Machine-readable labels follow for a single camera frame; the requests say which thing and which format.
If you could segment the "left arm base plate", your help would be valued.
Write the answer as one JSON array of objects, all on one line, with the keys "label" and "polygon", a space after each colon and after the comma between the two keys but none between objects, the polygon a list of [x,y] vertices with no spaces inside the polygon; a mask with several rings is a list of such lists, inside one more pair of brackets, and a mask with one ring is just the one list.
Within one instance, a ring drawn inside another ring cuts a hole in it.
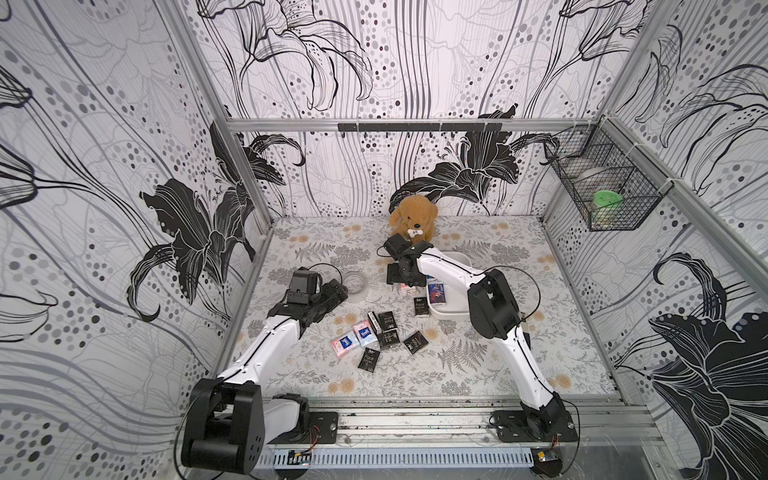
[{"label": "left arm base plate", "polygon": [[310,411],[308,425],[296,427],[293,431],[279,435],[270,444],[298,444],[304,446],[335,444],[338,434],[339,414],[335,411]]}]

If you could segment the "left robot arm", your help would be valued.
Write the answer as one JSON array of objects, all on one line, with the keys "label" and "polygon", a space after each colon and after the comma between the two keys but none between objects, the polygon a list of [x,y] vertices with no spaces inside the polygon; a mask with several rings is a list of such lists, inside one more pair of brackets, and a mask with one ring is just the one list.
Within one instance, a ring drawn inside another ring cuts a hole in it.
[{"label": "left robot arm", "polygon": [[342,276],[324,280],[305,267],[292,273],[253,343],[216,377],[193,387],[183,432],[174,439],[176,470],[249,474],[269,443],[308,442],[307,453],[319,443],[322,430],[312,423],[307,398],[282,394],[264,401],[262,387],[308,327],[347,298]]}]

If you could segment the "pink Tempo tissue pack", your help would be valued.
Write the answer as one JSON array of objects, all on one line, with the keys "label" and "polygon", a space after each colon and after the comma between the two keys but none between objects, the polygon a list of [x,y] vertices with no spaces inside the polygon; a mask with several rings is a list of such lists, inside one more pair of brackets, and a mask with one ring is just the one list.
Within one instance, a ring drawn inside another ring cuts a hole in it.
[{"label": "pink Tempo tissue pack", "polygon": [[399,288],[399,294],[403,297],[407,298],[415,298],[419,297],[421,295],[421,288],[420,287],[410,287],[407,285],[402,284]]}]

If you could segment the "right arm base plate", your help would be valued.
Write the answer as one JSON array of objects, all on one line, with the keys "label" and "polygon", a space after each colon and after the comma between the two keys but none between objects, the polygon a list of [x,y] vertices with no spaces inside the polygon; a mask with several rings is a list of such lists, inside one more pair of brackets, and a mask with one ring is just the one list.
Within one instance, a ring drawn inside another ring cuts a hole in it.
[{"label": "right arm base plate", "polygon": [[497,438],[503,443],[576,442],[579,433],[575,420],[568,411],[554,421],[523,410],[496,410],[489,419]]}]

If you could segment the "dark blue picture tissue pack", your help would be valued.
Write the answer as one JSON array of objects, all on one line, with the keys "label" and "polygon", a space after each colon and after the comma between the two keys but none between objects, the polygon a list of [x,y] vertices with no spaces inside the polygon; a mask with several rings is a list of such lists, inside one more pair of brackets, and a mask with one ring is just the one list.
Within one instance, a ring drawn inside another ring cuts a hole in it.
[{"label": "dark blue picture tissue pack", "polygon": [[435,305],[441,305],[447,303],[445,286],[441,282],[433,282],[428,286],[429,303]]}]

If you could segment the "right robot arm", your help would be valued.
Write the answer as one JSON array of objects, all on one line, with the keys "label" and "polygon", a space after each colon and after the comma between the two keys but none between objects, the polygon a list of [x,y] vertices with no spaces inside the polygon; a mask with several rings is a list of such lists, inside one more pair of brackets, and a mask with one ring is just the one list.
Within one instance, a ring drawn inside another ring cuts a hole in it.
[{"label": "right robot arm", "polygon": [[531,430],[544,435],[560,422],[572,422],[565,402],[546,382],[534,359],[520,308],[504,273],[496,268],[472,268],[429,242],[412,244],[400,234],[389,237],[383,248],[394,261],[397,283],[424,286],[432,277],[466,297],[473,328],[498,346],[507,363]]}]

